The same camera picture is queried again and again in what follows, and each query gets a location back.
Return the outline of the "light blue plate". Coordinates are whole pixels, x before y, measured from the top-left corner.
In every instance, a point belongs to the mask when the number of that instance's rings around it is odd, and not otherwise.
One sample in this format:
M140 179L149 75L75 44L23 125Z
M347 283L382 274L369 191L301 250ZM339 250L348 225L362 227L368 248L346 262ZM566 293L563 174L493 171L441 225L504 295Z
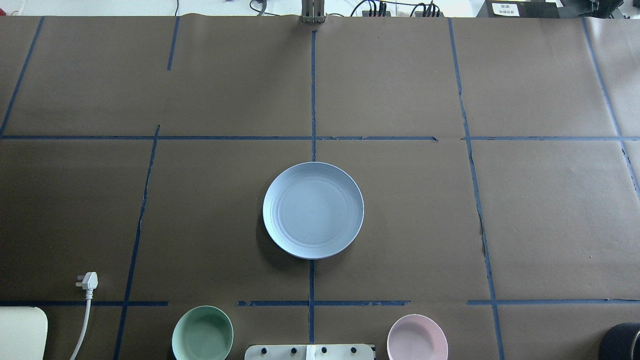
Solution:
M354 178L338 166L302 162L270 183L262 219L282 251L305 260L326 259L354 242L364 223L365 201Z

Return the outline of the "pink bowl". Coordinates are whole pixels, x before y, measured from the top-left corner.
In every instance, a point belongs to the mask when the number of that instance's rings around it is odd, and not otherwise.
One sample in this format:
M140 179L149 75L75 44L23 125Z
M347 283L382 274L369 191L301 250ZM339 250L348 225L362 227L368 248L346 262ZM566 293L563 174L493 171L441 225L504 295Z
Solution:
M438 323L422 314L400 317L386 340L390 360L447 360L450 349Z

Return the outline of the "green bowl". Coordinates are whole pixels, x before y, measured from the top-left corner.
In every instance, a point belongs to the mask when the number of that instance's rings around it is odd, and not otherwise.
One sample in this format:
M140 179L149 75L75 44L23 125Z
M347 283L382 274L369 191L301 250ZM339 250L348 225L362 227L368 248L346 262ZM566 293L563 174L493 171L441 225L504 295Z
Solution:
M202 305L188 310L178 320L171 348L176 360L224 360L233 341L230 317L215 306Z

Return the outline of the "black box with label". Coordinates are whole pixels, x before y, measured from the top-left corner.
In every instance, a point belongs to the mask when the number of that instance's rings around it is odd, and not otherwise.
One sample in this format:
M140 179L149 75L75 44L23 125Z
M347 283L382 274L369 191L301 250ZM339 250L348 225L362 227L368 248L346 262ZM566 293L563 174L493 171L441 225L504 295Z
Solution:
M556 3L525 0L485 0L476 18L559 19Z

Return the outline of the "cream toaster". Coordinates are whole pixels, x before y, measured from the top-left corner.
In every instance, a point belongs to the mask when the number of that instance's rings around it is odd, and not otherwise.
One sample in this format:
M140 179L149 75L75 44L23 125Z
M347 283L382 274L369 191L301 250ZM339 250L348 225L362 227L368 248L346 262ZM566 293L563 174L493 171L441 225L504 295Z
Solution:
M48 317L38 307L2 306L0 309L0 358L43 360Z

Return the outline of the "dark blue saucepan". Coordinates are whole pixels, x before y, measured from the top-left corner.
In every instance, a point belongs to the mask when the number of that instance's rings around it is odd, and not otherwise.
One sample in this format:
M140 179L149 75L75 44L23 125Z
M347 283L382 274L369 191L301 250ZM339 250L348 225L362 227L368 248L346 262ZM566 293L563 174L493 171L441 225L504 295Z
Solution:
M599 360L639 360L640 323L624 322L606 331L598 348Z

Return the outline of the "aluminium frame post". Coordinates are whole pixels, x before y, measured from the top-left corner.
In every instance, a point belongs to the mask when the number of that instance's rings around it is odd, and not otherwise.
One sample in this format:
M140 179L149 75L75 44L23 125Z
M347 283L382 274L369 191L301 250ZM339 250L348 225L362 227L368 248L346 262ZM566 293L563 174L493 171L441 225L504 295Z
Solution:
M325 0L302 0L301 22L304 24L322 24L326 21Z

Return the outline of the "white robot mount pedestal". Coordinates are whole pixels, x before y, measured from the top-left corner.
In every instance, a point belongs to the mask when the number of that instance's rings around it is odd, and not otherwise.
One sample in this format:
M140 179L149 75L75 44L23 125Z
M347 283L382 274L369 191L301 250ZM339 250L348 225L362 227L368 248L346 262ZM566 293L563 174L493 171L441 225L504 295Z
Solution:
M375 360L372 344L256 344L247 348L245 360Z

